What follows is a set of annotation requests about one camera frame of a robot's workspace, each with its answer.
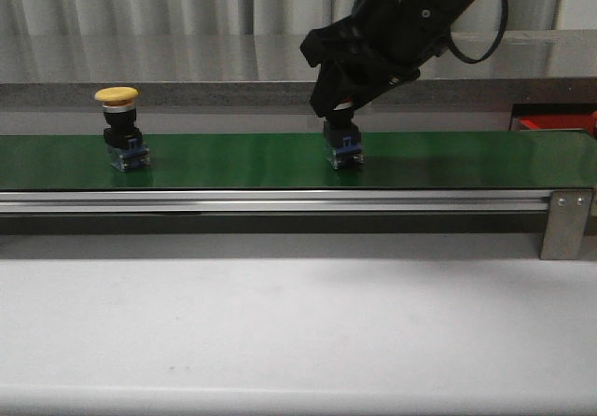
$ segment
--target black cable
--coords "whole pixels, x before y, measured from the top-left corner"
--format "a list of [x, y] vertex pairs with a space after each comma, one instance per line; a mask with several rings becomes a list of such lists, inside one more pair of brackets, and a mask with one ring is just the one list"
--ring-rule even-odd
[[502, 43], [502, 39], [504, 38], [504, 34], [506, 33], [507, 27], [507, 20], [510, 13], [510, 6], [508, 0], [502, 0], [502, 18], [500, 19], [500, 27], [497, 31], [497, 37], [493, 41], [493, 44], [489, 48], [489, 50], [483, 55], [480, 59], [472, 59], [459, 50], [454, 43], [454, 40], [451, 38], [451, 30], [448, 32], [448, 48], [450, 49], [451, 53], [458, 58], [458, 60], [468, 63], [468, 64], [477, 64], [486, 61], [489, 59], [495, 50], [500, 46]]

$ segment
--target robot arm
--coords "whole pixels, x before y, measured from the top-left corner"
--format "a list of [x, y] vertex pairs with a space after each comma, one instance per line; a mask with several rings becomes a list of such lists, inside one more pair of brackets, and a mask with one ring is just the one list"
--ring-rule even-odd
[[348, 125], [356, 109], [417, 79], [419, 67], [449, 46], [451, 25], [473, 1], [356, 0], [349, 17], [310, 31], [300, 49], [311, 67], [321, 65], [315, 113]]

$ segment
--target green conveyor belt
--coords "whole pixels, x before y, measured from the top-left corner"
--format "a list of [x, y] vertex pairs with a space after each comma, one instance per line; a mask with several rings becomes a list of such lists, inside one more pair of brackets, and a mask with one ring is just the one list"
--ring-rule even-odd
[[561, 188], [597, 185], [581, 132], [364, 134], [366, 165], [335, 172], [323, 138], [147, 135], [152, 167], [121, 173], [102, 136], [0, 136], [0, 190], [123, 188]]

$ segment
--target red object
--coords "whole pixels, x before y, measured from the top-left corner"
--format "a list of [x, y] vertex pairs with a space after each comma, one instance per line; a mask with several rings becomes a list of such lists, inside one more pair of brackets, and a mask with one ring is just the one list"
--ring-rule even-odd
[[590, 115], [533, 115], [521, 119], [528, 130], [582, 129], [595, 134], [597, 111]]

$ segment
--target yellow mushroom button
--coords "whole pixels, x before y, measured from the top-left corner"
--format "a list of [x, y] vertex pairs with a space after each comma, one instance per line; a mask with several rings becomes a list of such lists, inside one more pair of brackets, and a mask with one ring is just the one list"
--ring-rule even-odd
[[139, 91], [131, 87], [112, 87], [95, 93], [95, 100], [104, 102], [107, 106], [131, 104], [139, 95]]

